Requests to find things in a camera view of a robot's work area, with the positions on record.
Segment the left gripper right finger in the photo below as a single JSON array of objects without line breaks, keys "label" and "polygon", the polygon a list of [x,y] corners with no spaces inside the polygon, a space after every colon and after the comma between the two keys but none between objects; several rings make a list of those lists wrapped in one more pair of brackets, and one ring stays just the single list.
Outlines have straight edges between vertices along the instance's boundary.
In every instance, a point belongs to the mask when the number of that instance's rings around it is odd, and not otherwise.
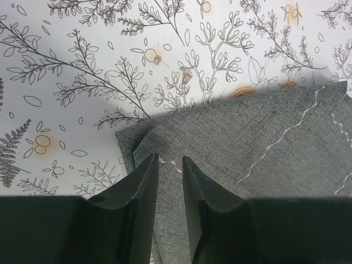
[{"label": "left gripper right finger", "polygon": [[192,263],[351,263],[350,198],[242,199],[183,157]]}]

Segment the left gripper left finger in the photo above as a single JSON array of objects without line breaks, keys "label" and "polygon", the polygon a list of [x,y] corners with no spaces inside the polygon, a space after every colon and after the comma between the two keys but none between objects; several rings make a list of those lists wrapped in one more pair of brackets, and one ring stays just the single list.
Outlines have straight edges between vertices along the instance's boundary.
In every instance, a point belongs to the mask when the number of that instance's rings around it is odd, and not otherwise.
[{"label": "left gripper left finger", "polygon": [[1,263],[149,263],[159,161],[84,199],[1,197]]}]

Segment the grey cloth napkin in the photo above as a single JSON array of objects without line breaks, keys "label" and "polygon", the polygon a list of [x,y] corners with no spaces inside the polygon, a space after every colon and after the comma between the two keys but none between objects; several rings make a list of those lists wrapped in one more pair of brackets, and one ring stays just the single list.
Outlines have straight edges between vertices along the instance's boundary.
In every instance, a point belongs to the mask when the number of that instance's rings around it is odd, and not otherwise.
[{"label": "grey cloth napkin", "polygon": [[182,158],[242,198],[351,197],[351,97],[345,81],[219,101],[116,132],[128,173],[159,155],[152,254],[190,263]]}]

